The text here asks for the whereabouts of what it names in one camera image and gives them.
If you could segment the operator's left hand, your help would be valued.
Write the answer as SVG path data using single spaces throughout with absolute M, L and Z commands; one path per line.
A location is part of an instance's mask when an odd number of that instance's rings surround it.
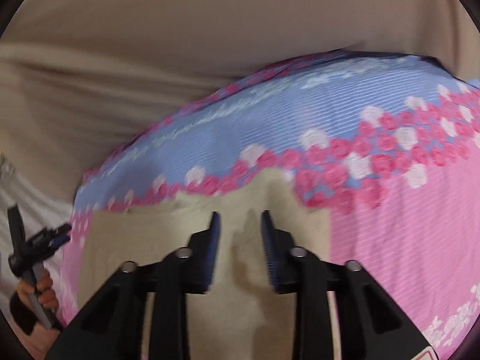
M 45 268 L 42 270 L 41 279 L 37 281 L 35 288 L 27 281 L 20 280 L 16 288 L 16 293 L 21 302 L 30 309 L 30 311 L 33 311 L 30 295 L 34 295 L 46 310 L 56 313 L 59 309 L 59 300 L 53 289 L 53 280 L 50 277 L 49 271 Z

